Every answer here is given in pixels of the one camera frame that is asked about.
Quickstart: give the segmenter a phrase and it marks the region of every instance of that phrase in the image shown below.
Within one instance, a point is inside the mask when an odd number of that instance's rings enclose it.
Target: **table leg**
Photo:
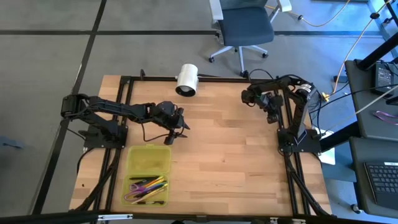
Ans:
[[[333,148],[341,143],[344,143],[348,141],[349,137],[361,137],[357,121],[333,133],[331,136],[321,139],[320,140],[321,151],[325,152],[330,148]]]

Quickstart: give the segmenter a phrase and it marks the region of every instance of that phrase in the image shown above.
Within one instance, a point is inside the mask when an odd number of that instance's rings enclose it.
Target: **black keyboard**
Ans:
[[[365,162],[364,165],[376,203],[398,210],[398,162]]]

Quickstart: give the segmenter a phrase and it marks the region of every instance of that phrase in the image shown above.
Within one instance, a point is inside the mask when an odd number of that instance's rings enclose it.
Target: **office chair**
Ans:
[[[256,45],[265,44],[274,40],[274,30],[271,22],[279,11],[292,10],[289,0],[277,0],[277,7],[268,16],[264,6],[268,0],[210,0],[212,27],[221,30],[216,36],[223,39],[225,47],[213,53],[209,62],[213,63],[214,56],[222,54],[232,48],[239,52],[242,77],[247,77],[249,72],[243,65],[243,48],[262,53],[268,57],[268,51]]]

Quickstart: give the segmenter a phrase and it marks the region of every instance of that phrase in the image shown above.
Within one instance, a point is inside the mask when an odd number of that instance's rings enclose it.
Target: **pencil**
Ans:
[[[153,180],[153,181],[149,182],[148,184],[144,185],[144,187],[151,186],[152,184],[157,183],[158,181],[160,181],[160,180],[162,180],[162,179],[164,179],[164,177],[163,177],[163,176],[160,176],[160,177],[157,178],[156,180]]]

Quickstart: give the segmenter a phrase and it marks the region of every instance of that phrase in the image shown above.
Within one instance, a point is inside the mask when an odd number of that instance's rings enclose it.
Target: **bracket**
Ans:
[[[79,134],[86,137],[84,147],[122,149],[126,145],[127,131],[128,126],[124,127],[119,125],[118,136],[110,139],[109,136],[104,135],[99,128],[89,125],[87,131],[79,131]]]
[[[313,138],[318,133],[313,129],[306,129],[303,136],[296,141],[294,137],[288,133],[287,129],[278,129],[278,143],[280,152],[321,152],[321,145],[318,138]]]

